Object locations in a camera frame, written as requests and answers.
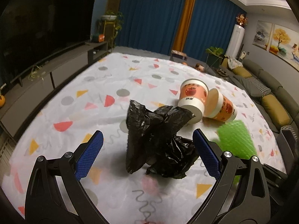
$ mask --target yellow cushion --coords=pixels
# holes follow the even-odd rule
[[[251,73],[247,71],[244,67],[238,66],[235,69],[232,69],[233,73],[236,75],[239,75],[243,78],[249,78],[252,77]]]
[[[228,58],[224,58],[221,65],[227,69],[228,68]]]
[[[274,95],[270,94],[262,97],[261,105],[270,116],[273,124],[278,129],[280,129],[282,126],[289,125],[290,117]]]

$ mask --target cylindrical floor air conditioner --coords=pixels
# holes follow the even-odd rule
[[[230,56],[232,58],[236,58],[239,52],[243,37],[244,37],[245,29],[240,25],[234,26],[234,31],[231,35],[231,40],[229,41],[229,45],[227,47],[226,56]]]

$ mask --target tv cabinet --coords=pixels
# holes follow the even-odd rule
[[[22,79],[5,95],[0,125],[17,142],[43,106],[67,83],[108,53],[108,43],[86,42],[47,62],[35,78]]]

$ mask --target orange curtain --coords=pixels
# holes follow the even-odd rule
[[[195,0],[185,0],[184,9],[182,12],[178,31],[176,32],[175,40],[172,49],[177,51],[183,51],[185,41],[188,34],[189,25],[192,18],[192,12],[194,8]]]

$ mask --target black tv screen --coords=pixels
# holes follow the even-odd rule
[[[10,80],[65,48],[89,40],[95,0],[11,0],[0,17],[2,68]]]

